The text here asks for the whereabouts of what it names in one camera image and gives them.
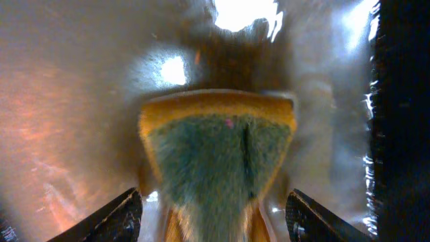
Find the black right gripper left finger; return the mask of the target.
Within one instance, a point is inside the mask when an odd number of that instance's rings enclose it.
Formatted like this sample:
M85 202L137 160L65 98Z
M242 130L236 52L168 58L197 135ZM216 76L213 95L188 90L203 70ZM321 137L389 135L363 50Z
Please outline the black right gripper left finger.
M137 242L141 217L142 196L130 188L49 242Z

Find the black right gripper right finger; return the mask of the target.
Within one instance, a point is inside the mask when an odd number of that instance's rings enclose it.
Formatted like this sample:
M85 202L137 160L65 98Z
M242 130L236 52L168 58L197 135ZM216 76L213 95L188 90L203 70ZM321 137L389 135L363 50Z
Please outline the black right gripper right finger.
M292 242L372 242L372 238L300 190L286 202L286 224Z

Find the green yellow sponge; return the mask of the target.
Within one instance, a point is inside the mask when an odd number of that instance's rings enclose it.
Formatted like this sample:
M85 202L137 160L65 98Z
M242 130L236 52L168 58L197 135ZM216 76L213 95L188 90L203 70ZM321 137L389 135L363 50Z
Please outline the green yellow sponge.
M206 89L143 104L139 135L165 241L272 241L261 205L297 128L289 93Z

